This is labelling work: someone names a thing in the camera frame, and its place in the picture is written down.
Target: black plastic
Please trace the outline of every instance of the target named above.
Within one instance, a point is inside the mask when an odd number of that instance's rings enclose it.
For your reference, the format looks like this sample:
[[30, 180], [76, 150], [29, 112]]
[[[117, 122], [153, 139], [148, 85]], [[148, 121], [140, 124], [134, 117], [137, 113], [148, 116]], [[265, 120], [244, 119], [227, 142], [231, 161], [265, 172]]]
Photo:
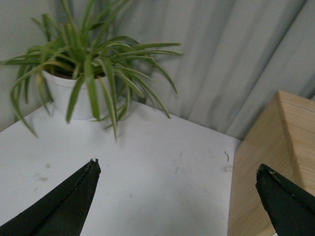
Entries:
[[315, 236], [315, 197], [261, 164], [257, 191], [278, 236]]
[[101, 170], [91, 160], [31, 207], [0, 227], [0, 236], [79, 236]]

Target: white tabletop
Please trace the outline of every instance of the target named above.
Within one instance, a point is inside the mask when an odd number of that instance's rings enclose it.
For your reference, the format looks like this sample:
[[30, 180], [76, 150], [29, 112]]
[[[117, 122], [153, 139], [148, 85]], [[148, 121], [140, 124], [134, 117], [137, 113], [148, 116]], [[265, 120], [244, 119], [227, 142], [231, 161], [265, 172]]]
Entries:
[[240, 141], [134, 102], [115, 142], [104, 124], [43, 108], [0, 133], [0, 225], [92, 158], [102, 170], [81, 236], [224, 236]]

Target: white pot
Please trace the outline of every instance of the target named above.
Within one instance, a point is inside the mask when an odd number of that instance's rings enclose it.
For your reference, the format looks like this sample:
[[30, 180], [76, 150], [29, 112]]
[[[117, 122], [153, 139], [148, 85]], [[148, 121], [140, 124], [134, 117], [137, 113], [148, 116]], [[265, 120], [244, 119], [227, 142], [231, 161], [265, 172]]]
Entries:
[[[76, 83], [76, 80], [64, 79], [58, 76], [51, 75], [46, 71], [42, 71], [42, 74], [47, 80], [49, 90], [54, 99], [54, 106], [56, 110], [65, 116], [71, 92]], [[106, 86], [109, 87], [107, 77], [106, 76], [103, 77], [102, 80], [106, 84]], [[99, 113], [104, 114], [107, 111], [107, 107], [99, 80], [95, 80], [95, 86], [99, 104]], [[81, 86], [78, 99], [74, 111], [72, 113], [72, 118], [74, 119], [93, 118], [88, 91], [85, 84]]]

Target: spider plant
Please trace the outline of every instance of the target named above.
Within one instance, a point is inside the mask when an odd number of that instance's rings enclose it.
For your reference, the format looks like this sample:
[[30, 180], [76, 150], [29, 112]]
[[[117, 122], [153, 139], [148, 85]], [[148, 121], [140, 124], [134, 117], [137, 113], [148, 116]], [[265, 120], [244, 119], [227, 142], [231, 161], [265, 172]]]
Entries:
[[[111, 23], [129, 0], [108, 1], [107, 6], [96, 16], [93, 14], [95, 0], [90, 0], [79, 27], [76, 26], [66, 0], [60, 0], [67, 16], [67, 23], [59, 24], [49, 14], [43, 14], [41, 21], [32, 18], [43, 31], [47, 42], [42, 46], [30, 47], [24, 55], [1, 62], [3, 65], [19, 65], [17, 80], [10, 92], [10, 99], [15, 114], [23, 124], [36, 135], [35, 131], [25, 120], [20, 109], [20, 97], [28, 102], [29, 84], [35, 79], [39, 98], [46, 111], [46, 103], [53, 99], [49, 93], [45, 78], [41, 71], [76, 80], [69, 98], [66, 121], [71, 120], [80, 87], [86, 84], [93, 117], [101, 121], [95, 80], [99, 79], [102, 86], [108, 117], [117, 138], [117, 125], [127, 113], [131, 100], [136, 96], [148, 97], [157, 102], [164, 110], [165, 106], [149, 86], [152, 79], [133, 67], [134, 62], [145, 62], [157, 69], [169, 81], [177, 93], [175, 85], [166, 71], [157, 63], [156, 55], [181, 55], [160, 47], [178, 46], [179, 43], [148, 43], [139, 44], [128, 36], [109, 38]], [[107, 76], [109, 86], [100, 79]], [[118, 99], [124, 96], [122, 105]]]

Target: wooden box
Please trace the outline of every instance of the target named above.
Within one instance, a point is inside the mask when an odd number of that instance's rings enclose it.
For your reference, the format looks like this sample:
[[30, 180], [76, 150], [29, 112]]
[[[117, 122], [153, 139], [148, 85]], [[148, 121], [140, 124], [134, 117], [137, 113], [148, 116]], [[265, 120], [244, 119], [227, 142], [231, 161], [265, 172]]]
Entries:
[[228, 236], [271, 236], [275, 230], [257, 193], [266, 164], [315, 196], [315, 102], [279, 91], [234, 156]]

